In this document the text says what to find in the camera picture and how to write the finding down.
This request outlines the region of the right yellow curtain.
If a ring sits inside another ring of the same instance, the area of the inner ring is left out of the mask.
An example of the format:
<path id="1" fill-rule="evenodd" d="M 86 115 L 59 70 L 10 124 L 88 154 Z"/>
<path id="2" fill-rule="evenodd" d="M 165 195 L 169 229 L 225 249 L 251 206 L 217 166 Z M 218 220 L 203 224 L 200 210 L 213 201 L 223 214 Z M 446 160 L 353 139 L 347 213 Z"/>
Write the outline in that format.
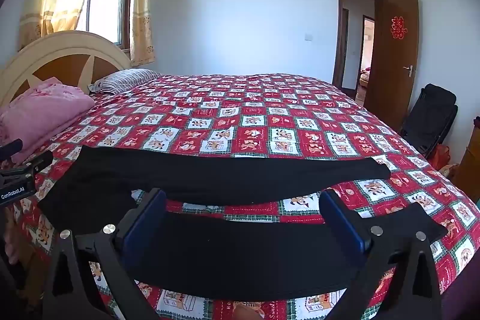
<path id="1" fill-rule="evenodd" d="M 154 62 L 149 0 L 130 0 L 129 26 L 131 66 L 139 67 Z"/>

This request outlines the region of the red double happiness decoration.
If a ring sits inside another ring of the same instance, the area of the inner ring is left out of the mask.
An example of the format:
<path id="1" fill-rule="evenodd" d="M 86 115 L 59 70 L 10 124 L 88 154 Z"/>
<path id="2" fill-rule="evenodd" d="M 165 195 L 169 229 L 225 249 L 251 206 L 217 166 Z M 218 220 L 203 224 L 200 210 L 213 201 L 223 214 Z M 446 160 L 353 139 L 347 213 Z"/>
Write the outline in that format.
<path id="1" fill-rule="evenodd" d="M 403 40 L 408 33 L 405 27 L 404 18 L 402 16 L 395 16 L 391 19 L 391 36 L 395 40 Z"/>

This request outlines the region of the striped pillow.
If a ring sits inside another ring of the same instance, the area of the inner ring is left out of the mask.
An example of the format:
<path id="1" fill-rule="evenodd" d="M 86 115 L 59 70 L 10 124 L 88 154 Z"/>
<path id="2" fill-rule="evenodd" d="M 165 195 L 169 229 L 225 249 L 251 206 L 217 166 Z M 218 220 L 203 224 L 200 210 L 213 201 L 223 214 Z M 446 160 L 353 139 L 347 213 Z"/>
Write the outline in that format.
<path id="1" fill-rule="evenodd" d="M 119 94 L 124 93 L 139 85 L 144 85 L 160 77 L 160 73 L 144 68 L 131 68 L 116 71 L 108 76 L 98 79 L 88 86 L 91 93 Z"/>

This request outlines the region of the wooden cabinet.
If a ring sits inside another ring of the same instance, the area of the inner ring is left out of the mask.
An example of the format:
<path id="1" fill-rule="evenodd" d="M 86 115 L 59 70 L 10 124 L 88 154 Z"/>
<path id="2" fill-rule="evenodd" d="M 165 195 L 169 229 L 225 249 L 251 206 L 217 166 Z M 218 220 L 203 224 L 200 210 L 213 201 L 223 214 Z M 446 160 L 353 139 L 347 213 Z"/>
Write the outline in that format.
<path id="1" fill-rule="evenodd" d="M 473 132 L 465 154 L 456 168 L 452 182 L 474 203 L 480 196 L 480 128 L 479 117 L 473 121 Z"/>

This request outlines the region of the red patchwork bedspread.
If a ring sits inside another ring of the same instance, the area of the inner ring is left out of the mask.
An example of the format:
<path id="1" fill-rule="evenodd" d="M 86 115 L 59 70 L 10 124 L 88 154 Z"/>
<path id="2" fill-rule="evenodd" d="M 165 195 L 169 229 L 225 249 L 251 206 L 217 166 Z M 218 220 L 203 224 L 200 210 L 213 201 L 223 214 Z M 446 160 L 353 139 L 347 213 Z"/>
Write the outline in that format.
<path id="1" fill-rule="evenodd" d="M 53 163 L 37 177 L 37 193 L 10 208 L 43 261 L 49 260 L 57 232 L 37 203 L 84 145 L 209 157 L 373 157 L 388 166 L 391 179 L 339 184 L 334 186 L 338 196 L 362 217 L 418 202 L 448 229 L 446 237 L 431 245 L 448 310 L 444 319 L 454 319 L 469 301 L 479 304 L 479 208 L 406 140 L 334 86 L 283 74 L 160 76 L 125 93 L 94 97 L 86 114 L 35 151 L 53 151 Z M 322 222 L 318 194 L 229 207 L 221 216 L 240 222 Z M 263 319 L 324 319 L 341 295 L 240 303 L 145 283 L 139 288 L 163 319 L 231 319 L 237 309 L 254 310 Z"/>

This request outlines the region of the black pants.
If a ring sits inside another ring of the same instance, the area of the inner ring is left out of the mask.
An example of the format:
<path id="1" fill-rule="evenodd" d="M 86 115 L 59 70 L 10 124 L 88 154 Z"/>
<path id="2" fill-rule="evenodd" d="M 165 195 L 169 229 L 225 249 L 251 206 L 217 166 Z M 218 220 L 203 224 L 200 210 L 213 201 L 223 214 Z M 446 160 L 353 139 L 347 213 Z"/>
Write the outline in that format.
<path id="1" fill-rule="evenodd" d="M 240 222 L 221 211 L 390 175 L 372 158 L 195 157 L 85 146 L 38 208 L 55 229 L 86 235 L 134 209 L 135 191 L 159 189 L 167 202 L 192 210 L 154 208 L 150 226 L 124 256 L 132 278 L 213 300 L 283 301 L 342 290 L 359 266 L 323 222 Z"/>

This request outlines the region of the black folding chair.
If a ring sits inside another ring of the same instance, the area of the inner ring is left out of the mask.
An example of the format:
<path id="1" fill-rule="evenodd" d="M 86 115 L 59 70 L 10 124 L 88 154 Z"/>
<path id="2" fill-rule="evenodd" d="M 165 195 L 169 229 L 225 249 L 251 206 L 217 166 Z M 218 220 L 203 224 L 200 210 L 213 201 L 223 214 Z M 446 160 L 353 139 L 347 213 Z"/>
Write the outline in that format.
<path id="1" fill-rule="evenodd" d="M 423 157 L 428 158 L 450 132 L 457 112 L 454 93 L 428 84 L 421 90 L 415 105 L 403 121 L 400 136 Z"/>

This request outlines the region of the pink folded blanket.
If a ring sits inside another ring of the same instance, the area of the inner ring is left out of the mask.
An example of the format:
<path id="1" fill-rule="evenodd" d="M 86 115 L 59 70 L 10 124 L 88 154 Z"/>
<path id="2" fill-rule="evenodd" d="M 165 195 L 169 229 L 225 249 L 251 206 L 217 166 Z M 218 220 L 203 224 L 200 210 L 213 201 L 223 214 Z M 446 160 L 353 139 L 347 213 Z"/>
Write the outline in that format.
<path id="1" fill-rule="evenodd" d="M 20 164 L 94 104 L 80 88 L 51 77 L 1 108 L 1 145 L 20 139 L 22 150 L 10 158 Z"/>

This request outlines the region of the cream wooden headboard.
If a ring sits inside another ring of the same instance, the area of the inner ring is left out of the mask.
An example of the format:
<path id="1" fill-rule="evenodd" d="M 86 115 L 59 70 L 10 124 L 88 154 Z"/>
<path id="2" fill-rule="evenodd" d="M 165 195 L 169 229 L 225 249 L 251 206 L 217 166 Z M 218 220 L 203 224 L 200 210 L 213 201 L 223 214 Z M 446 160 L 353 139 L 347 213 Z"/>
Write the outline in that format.
<path id="1" fill-rule="evenodd" d="M 98 79 L 130 66 L 121 49 L 97 34 L 56 32 L 27 45 L 2 66 L 1 104 L 51 77 L 88 93 Z"/>

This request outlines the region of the red bag on floor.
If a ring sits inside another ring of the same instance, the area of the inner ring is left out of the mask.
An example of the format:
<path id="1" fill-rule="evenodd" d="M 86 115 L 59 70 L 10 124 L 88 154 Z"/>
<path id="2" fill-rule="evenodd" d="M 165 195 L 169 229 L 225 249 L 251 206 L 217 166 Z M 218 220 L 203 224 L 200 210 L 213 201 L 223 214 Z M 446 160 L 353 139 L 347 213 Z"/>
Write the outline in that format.
<path id="1" fill-rule="evenodd" d="M 437 145 L 427 159 L 432 167 L 447 179 L 452 178 L 459 167 L 456 163 L 450 163 L 450 160 L 450 149 L 446 145 Z"/>

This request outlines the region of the brown wooden door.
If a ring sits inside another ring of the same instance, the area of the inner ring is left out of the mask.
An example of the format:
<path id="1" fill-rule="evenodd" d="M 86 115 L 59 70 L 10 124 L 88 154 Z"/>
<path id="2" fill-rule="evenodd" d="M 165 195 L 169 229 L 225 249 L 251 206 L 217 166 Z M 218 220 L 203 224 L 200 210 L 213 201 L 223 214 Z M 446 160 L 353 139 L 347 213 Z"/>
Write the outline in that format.
<path id="1" fill-rule="evenodd" d="M 404 18 L 403 40 L 391 36 L 391 19 Z M 376 0 L 373 56 L 364 107 L 399 131 L 408 113 L 419 47 L 418 0 Z M 403 69 L 413 65 L 413 75 Z"/>

